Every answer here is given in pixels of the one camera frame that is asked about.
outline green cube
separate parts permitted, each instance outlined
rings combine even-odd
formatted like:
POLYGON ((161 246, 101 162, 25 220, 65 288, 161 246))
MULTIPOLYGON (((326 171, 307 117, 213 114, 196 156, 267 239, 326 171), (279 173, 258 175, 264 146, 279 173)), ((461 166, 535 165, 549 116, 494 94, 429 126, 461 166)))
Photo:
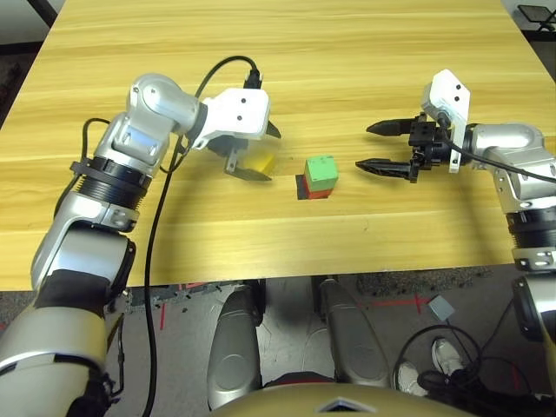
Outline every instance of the green cube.
POLYGON ((332 189, 338 181, 338 167, 331 155, 313 156, 305 163, 305 178, 309 191, 332 189))

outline shoe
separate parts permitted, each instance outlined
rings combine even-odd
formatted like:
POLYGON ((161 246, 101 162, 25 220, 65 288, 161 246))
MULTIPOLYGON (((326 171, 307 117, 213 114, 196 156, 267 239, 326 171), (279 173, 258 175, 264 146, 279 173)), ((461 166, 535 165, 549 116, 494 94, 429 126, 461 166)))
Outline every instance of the shoe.
POLYGON ((463 369, 461 356, 452 343, 443 337, 437 337, 432 347, 433 364, 439 372, 450 376, 455 371, 463 369))
POLYGON ((417 395, 424 397, 428 394, 426 389, 423 389, 417 382, 419 373, 411 362, 402 362, 396 374, 396 386, 402 393, 417 395))

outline small gray box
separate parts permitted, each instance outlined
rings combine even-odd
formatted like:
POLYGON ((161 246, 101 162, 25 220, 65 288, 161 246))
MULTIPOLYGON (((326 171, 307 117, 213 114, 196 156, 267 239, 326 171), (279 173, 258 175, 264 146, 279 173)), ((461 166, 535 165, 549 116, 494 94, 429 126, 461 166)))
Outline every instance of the small gray box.
POLYGON ((450 303, 442 295, 435 296, 428 302, 428 306, 440 321, 444 321, 455 312, 450 303))

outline wooden table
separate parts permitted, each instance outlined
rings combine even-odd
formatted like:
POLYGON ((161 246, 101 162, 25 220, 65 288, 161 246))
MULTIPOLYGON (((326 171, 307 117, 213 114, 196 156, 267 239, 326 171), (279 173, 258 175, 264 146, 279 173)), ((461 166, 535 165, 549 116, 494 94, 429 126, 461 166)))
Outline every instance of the wooden table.
MULTIPOLYGON (((512 261, 487 172, 438 168, 410 184, 354 166, 409 158, 406 138, 365 128, 417 114, 423 87, 444 68, 472 91, 471 122, 529 122, 554 151, 553 81, 499 1, 68 0, 0 133, 0 289, 30 287, 30 261, 70 179, 83 121, 122 111, 143 73, 193 92, 233 54, 253 57, 265 75, 283 134, 274 180, 244 182, 224 175, 211 152, 190 155, 164 209, 154 283, 512 261), (297 201, 295 174, 320 154, 338 162, 336 189, 297 201)), ((241 85, 247 70, 229 65, 207 95, 241 85)), ((93 129, 91 148, 101 133, 93 129)), ((162 179, 132 234, 133 285, 142 282, 162 179)))

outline red block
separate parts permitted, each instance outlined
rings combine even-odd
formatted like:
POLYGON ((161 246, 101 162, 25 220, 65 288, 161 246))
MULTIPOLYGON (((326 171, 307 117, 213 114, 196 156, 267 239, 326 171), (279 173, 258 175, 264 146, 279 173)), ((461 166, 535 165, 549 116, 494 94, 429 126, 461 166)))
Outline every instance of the red block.
POLYGON ((303 185, 305 186, 305 191, 307 191, 307 198, 309 200, 315 200, 318 198, 325 198, 332 194, 333 189, 323 189, 322 191, 313 191, 309 190, 309 186, 307 185, 307 178, 303 176, 303 185))

